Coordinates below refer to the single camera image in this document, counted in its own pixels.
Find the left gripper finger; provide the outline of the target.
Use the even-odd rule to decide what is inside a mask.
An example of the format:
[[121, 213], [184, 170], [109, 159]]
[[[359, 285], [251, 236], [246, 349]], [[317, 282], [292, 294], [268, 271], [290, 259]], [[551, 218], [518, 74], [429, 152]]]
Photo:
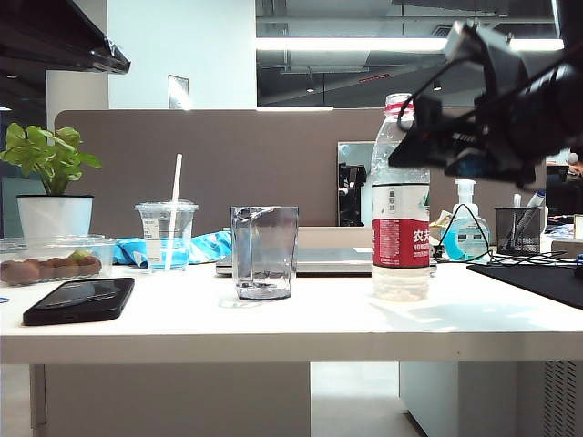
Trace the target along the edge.
[[84, 52], [83, 50], [59, 49], [50, 46], [47, 53], [41, 53], [1, 45], [1, 57], [34, 62], [42, 64], [46, 68], [55, 66], [57, 69], [67, 71], [126, 72], [126, 58], [124, 56], [106, 54], [96, 50]]
[[124, 56], [73, 1], [3, 1], [1, 45], [41, 53], [51, 46]]

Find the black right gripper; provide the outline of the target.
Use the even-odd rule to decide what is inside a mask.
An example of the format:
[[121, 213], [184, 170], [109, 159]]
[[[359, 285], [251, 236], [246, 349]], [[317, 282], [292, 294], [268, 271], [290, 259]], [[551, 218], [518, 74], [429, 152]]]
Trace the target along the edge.
[[[440, 99], [417, 97], [413, 131], [388, 158], [391, 167], [441, 168], [447, 176], [484, 177], [520, 188], [535, 182], [536, 161], [518, 138], [527, 131], [518, 106], [529, 79], [524, 60], [504, 43], [482, 43], [480, 49], [486, 91], [476, 107], [445, 107]], [[479, 135], [482, 148], [469, 135]]]

